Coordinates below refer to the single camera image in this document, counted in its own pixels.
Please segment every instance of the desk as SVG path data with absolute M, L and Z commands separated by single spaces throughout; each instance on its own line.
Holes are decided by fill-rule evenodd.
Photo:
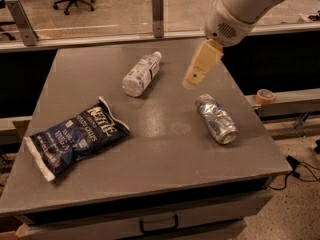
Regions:
M 239 234 L 242 218 L 272 197 L 271 179 L 290 166 L 222 63 L 198 88 L 182 87 L 201 41 L 59 50 L 26 135 L 75 116 L 100 95 L 131 135 L 77 162 L 52 183 L 22 146 L 0 199 L 0 216 L 20 218 L 24 235 L 32 239 Z M 141 97 L 125 95 L 123 77 L 142 55 L 156 50 L 162 53 L 158 75 Z M 203 93 L 215 97 L 237 124 L 240 135 L 233 143 L 221 146 L 210 135 L 194 105 Z

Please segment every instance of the black handle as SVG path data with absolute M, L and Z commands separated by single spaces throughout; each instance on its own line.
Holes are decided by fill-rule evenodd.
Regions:
M 163 229 L 157 229 L 157 230 L 145 230 L 143 227 L 143 221 L 140 220 L 140 231 L 141 233 L 145 235 L 155 235 L 155 234 L 162 234 L 162 233 L 168 233 L 171 231 L 174 231 L 178 228 L 179 226 L 179 220 L 178 216 L 175 214 L 174 215 L 174 226 L 169 227 L 169 228 L 163 228 Z

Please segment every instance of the snack bag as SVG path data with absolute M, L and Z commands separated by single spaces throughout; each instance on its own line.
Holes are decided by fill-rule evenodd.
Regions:
M 102 97 L 76 117 L 25 137 L 26 144 L 47 181 L 76 161 L 128 136 L 129 127 L 111 114 Z

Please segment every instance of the orange round object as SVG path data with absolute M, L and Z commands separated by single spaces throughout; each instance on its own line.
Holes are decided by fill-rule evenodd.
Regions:
M 274 94 L 267 89 L 260 89 L 256 95 L 256 100 L 260 104 L 269 104 L 274 100 L 274 98 Z

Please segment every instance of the concrete floor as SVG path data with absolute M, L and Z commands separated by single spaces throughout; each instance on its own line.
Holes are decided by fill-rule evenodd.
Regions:
M 96 35 L 150 34 L 152 32 L 151 0 L 96 0 L 95 11 L 86 6 L 72 7 L 66 16 L 63 9 L 54 10 L 56 0 L 21 0 L 34 29 L 41 38 L 69 38 Z M 165 30 L 201 30 L 212 0 L 164 0 Z M 269 11 L 259 25 L 296 23 L 300 14 L 314 14 L 319 0 L 287 0 Z M 5 12 L 0 20 L 10 18 Z M 282 154 L 320 168 L 320 155 L 313 150 L 320 139 L 320 118 L 312 116 L 305 124 L 306 137 L 293 128 L 294 120 L 265 122 Z M 313 179 L 307 169 L 297 170 L 302 179 Z M 5 185 L 9 171 L 0 177 Z M 273 187 L 282 187 L 278 177 Z M 292 176 L 287 188 L 274 191 L 274 197 L 256 216 L 245 218 L 247 228 L 236 240 L 319 240 L 320 184 L 302 182 Z

